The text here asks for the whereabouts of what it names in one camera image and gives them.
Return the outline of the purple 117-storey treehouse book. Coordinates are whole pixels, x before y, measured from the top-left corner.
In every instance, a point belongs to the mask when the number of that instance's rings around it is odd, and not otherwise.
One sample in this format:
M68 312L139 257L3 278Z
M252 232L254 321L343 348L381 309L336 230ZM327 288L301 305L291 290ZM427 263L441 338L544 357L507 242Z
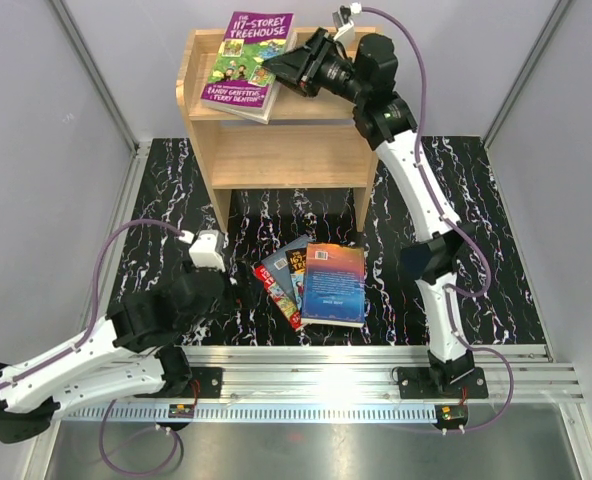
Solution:
M292 13L236 11L200 99L203 105L267 124L279 86L263 63L295 45Z

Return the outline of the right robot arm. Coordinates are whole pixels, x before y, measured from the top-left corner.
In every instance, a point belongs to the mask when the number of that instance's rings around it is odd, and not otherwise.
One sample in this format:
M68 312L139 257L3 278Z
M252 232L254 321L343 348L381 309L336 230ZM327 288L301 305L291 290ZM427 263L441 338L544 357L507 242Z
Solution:
M326 90L352 104L357 131L389 170L411 216L417 242L402 251L401 261L423 300L429 385L441 397L453 396L475 368L463 343L456 298L448 291L457 281L464 230L425 158L419 124L395 90L398 59L392 40L367 34L348 57L343 45L319 28L304 45L262 66L303 97Z

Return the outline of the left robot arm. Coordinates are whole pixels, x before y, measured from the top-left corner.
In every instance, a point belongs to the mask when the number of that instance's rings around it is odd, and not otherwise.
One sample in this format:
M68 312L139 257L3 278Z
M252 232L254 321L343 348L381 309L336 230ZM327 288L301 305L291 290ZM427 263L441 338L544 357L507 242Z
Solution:
M135 227L167 231L189 257L172 282L136 292L99 312L101 267L118 237ZM91 318L85 329L52 349L14 365L0 363L0 442L20 443L68 413L124 397L180 397L199 391L177 339L213 306L243 305L240 280L230 276L219 230L192 232L143 218L118 227L93 270Z

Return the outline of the grey-blue dark cover book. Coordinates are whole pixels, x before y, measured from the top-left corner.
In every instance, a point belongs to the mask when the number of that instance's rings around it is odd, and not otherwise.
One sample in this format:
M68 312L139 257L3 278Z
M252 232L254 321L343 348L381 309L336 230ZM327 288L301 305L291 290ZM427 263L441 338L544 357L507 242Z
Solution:
M305 248L310 241L311 238L308 235L301 235L261 261L261 264L292 301L296 301L296 298L291 282L286 252L288 250Z

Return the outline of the red 13-storey treehouse book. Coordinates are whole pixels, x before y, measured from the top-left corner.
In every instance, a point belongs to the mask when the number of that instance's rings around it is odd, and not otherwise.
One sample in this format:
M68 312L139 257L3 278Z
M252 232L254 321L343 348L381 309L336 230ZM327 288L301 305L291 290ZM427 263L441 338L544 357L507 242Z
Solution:
M271 273L263 266L255 268L256 278L263 283L263 287L283 316L287 319L290 326L295 331L300 331L304 325L301 321L300 311L296 303L287 295Z

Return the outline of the black 169-storey treehouse book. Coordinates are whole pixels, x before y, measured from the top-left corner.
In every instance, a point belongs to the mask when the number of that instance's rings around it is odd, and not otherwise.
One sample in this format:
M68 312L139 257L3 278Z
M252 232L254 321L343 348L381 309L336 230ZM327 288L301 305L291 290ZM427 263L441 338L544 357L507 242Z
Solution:
M307 246L290 249L286 252L292 288L299 310L302 310L304 302L306 254Z

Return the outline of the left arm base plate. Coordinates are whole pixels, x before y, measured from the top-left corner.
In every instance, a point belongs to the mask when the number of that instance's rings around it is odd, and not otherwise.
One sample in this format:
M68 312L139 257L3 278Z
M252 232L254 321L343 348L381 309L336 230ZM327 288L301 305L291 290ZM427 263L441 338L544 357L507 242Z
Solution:
M191 373L172 382L167 398L219 399L223 386L224 369L221 367L192 367Z

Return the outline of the blue sunset cover book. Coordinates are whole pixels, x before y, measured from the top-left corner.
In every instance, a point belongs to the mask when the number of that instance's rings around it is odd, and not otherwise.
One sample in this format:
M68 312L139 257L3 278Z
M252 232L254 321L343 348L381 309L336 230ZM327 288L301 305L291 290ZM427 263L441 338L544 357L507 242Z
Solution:
M302 324L361 328L365 323L364 281L362 248L310 243L306 249Z

